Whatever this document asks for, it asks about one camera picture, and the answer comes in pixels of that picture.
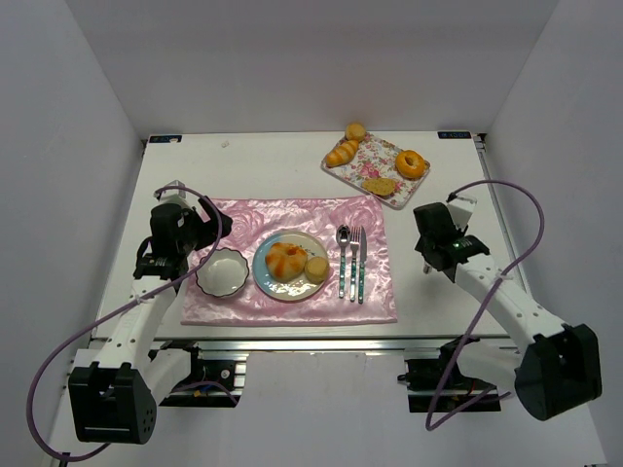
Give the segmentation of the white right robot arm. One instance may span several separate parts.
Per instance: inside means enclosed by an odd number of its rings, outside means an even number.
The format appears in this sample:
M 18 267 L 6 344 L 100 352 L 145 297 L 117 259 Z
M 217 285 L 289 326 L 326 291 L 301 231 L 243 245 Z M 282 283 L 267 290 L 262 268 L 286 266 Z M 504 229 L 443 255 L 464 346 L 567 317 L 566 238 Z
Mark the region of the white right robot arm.
M 440 350 L 441 383 L 479 379 L 517 396 L 538 420 L 599 398 L 597 335 L 585 324 L 571 326 L 549 312 L 495 264 L 489 248 L 466 231 L 474 206 L 457 198 L 415 208 L 416 249 L 428 268 L 444 273 L 480 303 L 518 352 L 507 354 L 466 332 Z

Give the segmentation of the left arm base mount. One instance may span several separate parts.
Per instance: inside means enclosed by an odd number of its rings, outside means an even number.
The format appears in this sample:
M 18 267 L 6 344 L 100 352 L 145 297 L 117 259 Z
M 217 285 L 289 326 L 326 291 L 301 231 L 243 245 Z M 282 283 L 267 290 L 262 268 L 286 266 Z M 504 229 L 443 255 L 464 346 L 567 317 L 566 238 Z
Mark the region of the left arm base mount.
M 234 408 L 244 388 L 246 355 L 203 349 L 197 341 L 163 342 L 152 346 L 149 358 L 161 350 L 185 350 L 191 355 L 191 372 L 161 402 L 170 408 Z

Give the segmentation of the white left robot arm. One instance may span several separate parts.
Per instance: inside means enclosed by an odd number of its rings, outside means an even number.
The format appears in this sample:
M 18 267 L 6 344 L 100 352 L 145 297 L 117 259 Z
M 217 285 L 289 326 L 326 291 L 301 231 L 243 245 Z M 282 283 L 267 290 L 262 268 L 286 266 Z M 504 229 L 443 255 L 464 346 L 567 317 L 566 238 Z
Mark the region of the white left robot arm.
M 175 301 L 188 258 L 230 234 L 232 220 L 205 200 L 209 218 L 183 200 L 160 202 L 151 211 L 151 234 L 137 250 L 132 307 L 87 367 L 75 368 L 68 388 L 74 427 L 81 442 L 145 444 L 157 407 L 192 370 L 185 350 L 149 355 L 160 323 Z

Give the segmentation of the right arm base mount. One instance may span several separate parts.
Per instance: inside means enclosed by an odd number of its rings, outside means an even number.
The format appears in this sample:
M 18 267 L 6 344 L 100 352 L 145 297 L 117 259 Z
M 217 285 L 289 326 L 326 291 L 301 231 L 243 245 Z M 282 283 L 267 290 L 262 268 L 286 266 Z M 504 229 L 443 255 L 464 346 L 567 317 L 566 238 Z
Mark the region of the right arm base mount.
M 440 347 L 419 346 L 404 352 L 405 370 L 397 382 L 407 388 L 409 413 L 426 413 L 438 381 L 449 363 L 460 337 L 445 341 Z M 463 376 L 454 365 L 436 406 L 438 413 L 449 413 L 475 399 L 490 385 L 480 379 Z

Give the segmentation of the small round muffin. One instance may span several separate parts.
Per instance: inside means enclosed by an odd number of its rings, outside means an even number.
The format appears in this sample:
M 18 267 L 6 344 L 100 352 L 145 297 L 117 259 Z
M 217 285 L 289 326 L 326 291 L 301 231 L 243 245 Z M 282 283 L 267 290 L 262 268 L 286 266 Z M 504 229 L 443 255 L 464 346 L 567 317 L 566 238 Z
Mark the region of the small round muffin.
M 324 282 L 329 273 L 329 263 L 326 258 L 312 257 L 305 264 L 305 275 L 308 281 L 314 284 Z

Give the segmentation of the orange striped ring bread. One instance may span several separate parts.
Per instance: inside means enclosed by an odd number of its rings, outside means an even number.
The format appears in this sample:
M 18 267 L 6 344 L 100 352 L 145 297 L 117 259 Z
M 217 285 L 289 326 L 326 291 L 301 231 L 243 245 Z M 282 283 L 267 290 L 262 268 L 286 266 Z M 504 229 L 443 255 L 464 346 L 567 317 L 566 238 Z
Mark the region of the orange striped ring bread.
M 274 243 L 266 257 L 265 264 L 270 276 L 279 282 L 289 282 L 298 277 L 308 261 L 307 252 L 293 243 Z

